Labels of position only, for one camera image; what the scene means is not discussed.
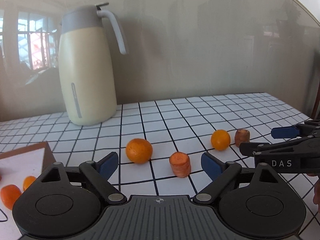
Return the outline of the person's right hand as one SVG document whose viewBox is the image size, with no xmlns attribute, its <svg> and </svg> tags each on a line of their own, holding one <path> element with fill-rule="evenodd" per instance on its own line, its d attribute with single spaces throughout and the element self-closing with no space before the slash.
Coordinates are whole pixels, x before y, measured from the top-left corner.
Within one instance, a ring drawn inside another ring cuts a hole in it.
<svg viewBox="0 0 320 240">
<path fill-rule="evenodd" d="M 315 205 L 318 205 L 318 209 L 319 209 L 319 206 L 320 206 L 320 188 L 319 188 L 319 179 L 317 180 L 317 182 L 315 183 L 314 185 L 314 197 L 313 197 L 313 203 Z"/>
</svg>

